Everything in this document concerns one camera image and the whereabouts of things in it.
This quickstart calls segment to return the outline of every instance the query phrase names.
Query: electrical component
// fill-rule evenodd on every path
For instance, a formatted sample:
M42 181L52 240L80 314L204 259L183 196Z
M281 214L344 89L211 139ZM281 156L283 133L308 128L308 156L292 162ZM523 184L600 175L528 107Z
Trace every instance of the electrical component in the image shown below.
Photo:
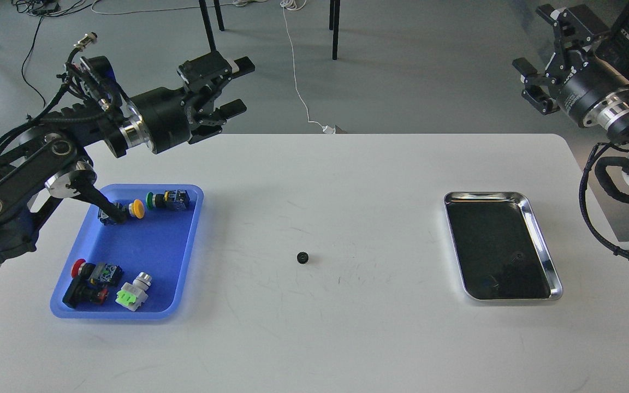
M185 189L168 189L164 194L152 194L147 192L145 198L147 208L167 209L170 211L184 211L189 208L191 202L188 192Z
M123 269L111 264L92 264L80 258L72 265L72 283L62 297L62 303L77 308L82 301L103 304L108 297L108 287L118 286Z
M137 219L143 219L143 217L145 217L145 204L143 204L140 199L135 199L127 205L122 205L120 204L120 202L115 202L113 206L118 208L121 214L125 216L125 218L133 217ZM108 216L107 212L103 211L102 209L98 209L97 217L98 221L100 221L100 223L102 223L103 225L115 225L118 223L110 216Z
M84 37L82 37L82 39L78 40L77 43L74 44L74 47L76 47L81 52L92 43L96 43L97 38L98 35L95 32L86 33L84 34Z
M140 272L133 283L125 283L123 287L116 293L115 302L127 308L130 311L137 311L147 300L147 289L152 285L152 276L145 272Z
M89 283L102 287L117 287L122 276L123 269L120 266L97 264L91 276L89 276Z
M95 264L89 264L84 259L78 259L72 269L72 283L62 297L62 303L69 308L77 308L82 301L89 301L94 304L103 304L108 297L108 289L88 283L88 279L96 268Z

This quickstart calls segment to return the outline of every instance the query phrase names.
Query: power cord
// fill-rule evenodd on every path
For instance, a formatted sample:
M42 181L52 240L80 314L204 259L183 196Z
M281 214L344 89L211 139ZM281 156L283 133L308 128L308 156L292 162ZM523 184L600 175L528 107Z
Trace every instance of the power cord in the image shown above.
M44 10L44 7L47 5L47 3L40 0L11 0L10 2L11 5L14 5L14 7L16 7L16 12L25 13L27 15L37 16L40 18L38 20L37 27L35 27L35 34L33 35L31 48L28 50L28 54L26 55L26 58L23 59L23 63L21 64L21 77L23 78L23 81L26 83L26 85L32 88L38 94L38 96L40 96L40 98L43 100L43 107L45 107L48 104L48 101L45 99L45 97L43 97L43 94L37 88L35 88L33 85L31 85L30 82L28 82L26 78L27 63L30 63L30 57L33 54L33 49L35 48L35 40L37 40L38 38L40 25L43 23L43 19L46 17L63 17L66 15L71 15L73 13L78 13L81 10L89 8L93 4L85 5L87 0L77 0L77 2L73 3L71 7L65 8L65 10L47 11Z
M234 2L232 2L232 5L234 5L234 7L244 7L249 3L265 3L267 1L268 0L234 0Z
M94 13L97 13L98 15L129 15L129 14L135 14L135 13L156 13L156 12L162 12L162 11L175 11L175 10L190 10L190 9L194 9L194 8L200 8L199 5L187 5L186 7L176 7L176 8L157 8L157 9L152 9L152 10L133 10L133 11L124 11L121 13L105 13L103 11L97 11L95 10L94 6L100 2L100 0L94 0L94 3L92 3L91 7L92 7L92 11L94 11ZM267 2L267 0L234 0L231 3L220 3L220 7L223 7L224 5L234 5L235 7L244 7L245 5L248 5L249 3L264 3ZM208 5L208 8L214 8L214 5Z
M302 5L298 5L296 0L281 0L280 2L280 6L284 10L289 11L301 10L305 6L305 4L307 4L307 0L304 0L304 2L302 2Z
M37 88L33 87L33 85L30 84L30 82L28 82L28 80L26 79L26 62L28 62L28 59L30 59L31 54L33 53L33 48L35 48L35 40L38 37L38 31L40 30L40 24L43 23L43 18L45 18L44 16L40 16L40 19L38 20L38 27L35 28L35 34L33 35L33 43L31 44L31 49L28 50L28 54L26 55L26 58L23 59L23 63L21 63L21 77L23 78L23 81L26 83L26 85L28 85L30 88L32 88L33 90L35 90L35 92L38 93L38 95L40 96L40 99L43 100L43 107L45 107L45 105L48 104L48 101L45 100L45 97L43 97L42 94L40 94L40 91L38 91Z
M305 107L305 112L307 113L307 122L318 124L320 127L322 127L323 132L327 132L327 129L328 129L327 127L329 126L325 127L322 125L322 123L316 122L310 119L310 109L307 107L307 104L305 104L305 100L302 99L302 95L300 94L300 90L298 89L298 76L297 76L297 72L295 72L295 47L293 45L293 38L290 37L290 29L288 28L288 19L285 17L285 10L289 10L289 11L301 10L305 6L306 3L307 3L307 0L305 0L302 3L302 5L298 7L295 0L282 0L282 2L280 2L280 6L281 8L283 8L283 20L285 20L285 32L288 33L288 40L290 41L290 52L293 55L293 79L295 80L295 92L298 93L300 102L302 102L302 105Z

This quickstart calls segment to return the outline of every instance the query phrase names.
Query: connector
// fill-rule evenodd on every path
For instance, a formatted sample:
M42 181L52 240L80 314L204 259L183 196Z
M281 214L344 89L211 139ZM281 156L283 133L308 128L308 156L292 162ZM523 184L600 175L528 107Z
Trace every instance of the connector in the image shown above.
M130 311L136 311L147 300L147 289L152 284L152 276L141 272L133 283L125 283L123 287L116 293L115 302L127 308Z
M86 33L84 34L84 37L82 37L82 39L78 40L77 43L75 43L74 47L76 47L80 52L82 52L84 49L86 49L86 47L88 47L92 43L96 43L97 38L98 38L98 35L95 32Z

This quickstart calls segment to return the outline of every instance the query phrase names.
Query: cable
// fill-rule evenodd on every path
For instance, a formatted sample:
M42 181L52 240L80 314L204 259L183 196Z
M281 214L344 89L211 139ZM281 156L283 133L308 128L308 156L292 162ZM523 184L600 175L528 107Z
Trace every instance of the cable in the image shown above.
M66 70L70 70L72 69L72 67L74 67L74 65L72 65L72 60L79 52L79 48L75 47L74 49L72 49L72 52L69 53L69 56L67 57L67 62L65 62ZM20 126L11 129L6 134L0 136L0 155L2 155L2 152L14 139L16 139L20 134L23 134L28 129L37 126L40 119L42 119L43 116L47 115L48 112L50 112L50 110L55 107L55 105L59 104L60 99L62 99L62 96L67 92L70 83L72 83L72 80L68 78L66 74L62 74L61 77L63 79L63 83L60 85L60 89L57 90L55 96L52 98L52 100L50 100L50 103L48 104L48 106L45 107L45 109L43 109L42 112L40 112L33 119L28 120L28 122L25 122L24 124L21 124Z
M289 10L289 11L301 10L305 6L305 4L307 4L307 0L304 0L304 2L302 2L302 5L300 5L299 7L296 0L281 0L280 2L280 6L284 10Z
M604 146L604 148L599 152L596 152L599 146ZM601 143L594 145L594 148L591 150L591 154L589 154L589 158L586 160L586 164L584 165L584 172L581 175L581 181L579 182L579 209L581 210L581 216L583 217L584 222L586 222L586 226L589 227L589 231L591 231L594 237L606 248L612 251L614 255L619 255L629 260L629 251L625 251L624 249L609 242L600 233L598 233L594 225L591 224L589 212L586 210L586 186L589 182L589 172L592 167L594 167L596 160L598 160L599 157L601 157L610 147L612 147L612 144Z
M28 83L28 80L26 79L26 73L24 71L24 68L26 67L26 62L31 57L31 54L33 53L33 48L35 48L35 39L38 37L38 31L40 30L40 24L43 23L43 18L44 17L41 16L40 19L38 20L38 27L35 28L35 34L33 35L33 43L31 44L31 49L28 50L28 54L26 55L26 58L23 59L23 63L21 64L21 77L23 77L23 81L26 83L26 85L30 86L30 88L32 88L33 90L35 90L35 92L38 93L40 98L43 100L43 107L45 107L45 105L48 103L47 100L45 100L45 97L43 97L43 95L40 94L37 88L33 87L33 85Z
M302 99L302 95L300 95L300 90L298 89L298 77L297 77L297 74L295 72L295 47L293 46L293 38L290 37L290 30L288 30L288 20L285 17L285 10L291 10L291 11L299 10L300 8L305 6L305 3L307 3L307 0L305 0L305 3L303 3L300 6L300 8L297 8L297 9L290 9L290 8L288 8L288 4L287 3L289 3L289 2L286 2L284 0L283 2L280 2L280 6L283 8L283 20L285 20L285 32L288 33L288 40L290 40L290 52L293 54L293 79L295 80L295 92L298 93L298 97L300 98L300 102L302 102L302 105L305 107L305 112L307 113L307 122L308 123L319 124L319 126L322 127L322 129L324 129L324 126L322 125L322 123L315 122L314 120L310 119L310 109L307 107L307 104L305 104L305 100Z
M244 7L245 5L248 5L249 3L265 3L268 0L234 0L232 2L232 5L234 5L234 7Z
M87 0L77 0L71 7L57 11L46 9L47 3L40 0L11 0L11 5L16 7L16 12L25 13L30 16L62 17L89 8L91 5L85 5L86 2Z
M247 3L250 3L250 2L263 3L265 1L266 0L251 0L251 1L247 0ZM105 12L97 11L97 10L94 9L94 6L98 2L100 2L100 0L94 0L94 3L92 3L92 11L94 11L98 15L129 15L129 14L135 14L135 13L156 13L156 12L161 12L161 11L190 10L190 9L193 9L193 8L200 8L199 5L187 5L186 7L176 7L176 8L158 8L158 9L155 9L155 10L135 10L135 11L125 11L125 12L122 12L122 13L105 13ZM237 7L244 7L244 5L247 5L246 3L244 5L237 5L237 4L235 4L236 2L238 2L238 0L235 0L232 3L220 4L220 6L222 6L222 5L236 5ZM212 8L212 7L215 7L215 6L214 5L208 5L207 7L208 8Z

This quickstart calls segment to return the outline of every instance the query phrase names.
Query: white cable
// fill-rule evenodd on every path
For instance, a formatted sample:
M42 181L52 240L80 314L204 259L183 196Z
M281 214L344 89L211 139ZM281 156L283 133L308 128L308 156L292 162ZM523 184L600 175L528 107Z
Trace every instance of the white cable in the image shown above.
M246 0L247 3L244 3L243 5L237 5L236 3L242 3L245 0L234 0L234 2L231 3L225 3L225 4L220 4L220 6L222 5L235 5L236 7L244 7L244 5L247 5L247 3L250 2L257 2L257 3L263 3L266 0ZM100 2L100 0L94 0L94 3L92 3L92 11L94 11L94 13L97 13L98 15L128 15L128 14L134 14L134 13L155 13L155 12L160 12L160 11L174 11L174 10L190 10L193 8L200 8L199 5L187 5L186 7L177 7L177 8L159 8L156 10L135 10L135 11L125 11L122 13L105 13L102 11L97 11L94 9L94 6L97 5L97 3ZM208 8L214 8L214 5L208 5Z
M265 3L267 1L268 0L234 0L232 5L234 5L234 7L244 7L248 3Z
M283 20L285 20L285 32L288 33L288 40L290 40L290 51L293 54L293 79L295 80L295 92L298 93L298 97L300 97L300 101L302 102L302 105L305 107L305 112L307 113L307 122L319 124L319 126L322 127L322 130L324 130L324 126L322 125L322 123L315 122L314 120L310 119L310 109L307 107L307 104L305 104L305 100L302 99L302 96L300 95L300 90L298 90L298 77L295 74L295 47L293 46L293 38L290 37L290 30L288 30L288 20L285 17L285 10L299 10L300 8L305 6L305 3L307 3L307 0L305 0L305 3L302 3L300 8L297 8L297 9L287 8L287 5L285 4L286 2L287 2L286 0L283 0L282 2L280 2L280 6L283 8ZM295 3L295 0L288 0L288 2Z
M280 6L284 9L284 10L289 10L289 11L297 11L297 10L301 10L305 4L307 4L307 0L304 0L304 2L302 2L302 5L300 5L300 7L298 7L298 3L296 0L281 0L280 2Z

